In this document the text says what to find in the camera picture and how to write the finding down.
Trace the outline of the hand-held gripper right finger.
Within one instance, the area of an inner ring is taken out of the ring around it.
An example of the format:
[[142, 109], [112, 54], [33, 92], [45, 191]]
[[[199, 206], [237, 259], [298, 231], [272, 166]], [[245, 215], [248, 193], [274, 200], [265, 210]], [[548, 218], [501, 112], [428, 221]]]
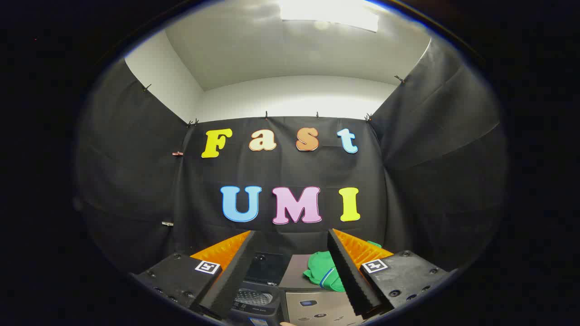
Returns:
[[410, 250], [391, 253], [337, 229], [327, 247], [354, 313], [375, 317], [405, 309], [451, 276]]

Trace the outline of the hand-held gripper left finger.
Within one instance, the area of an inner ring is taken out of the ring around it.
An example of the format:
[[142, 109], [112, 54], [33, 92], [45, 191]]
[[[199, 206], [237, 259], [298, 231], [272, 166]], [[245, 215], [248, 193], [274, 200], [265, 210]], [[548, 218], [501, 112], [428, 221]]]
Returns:
[[147, 289], [195, 313], [226, 319], [257, 248], [249, 230], [187, 256], [174, 253], [132, 277]]

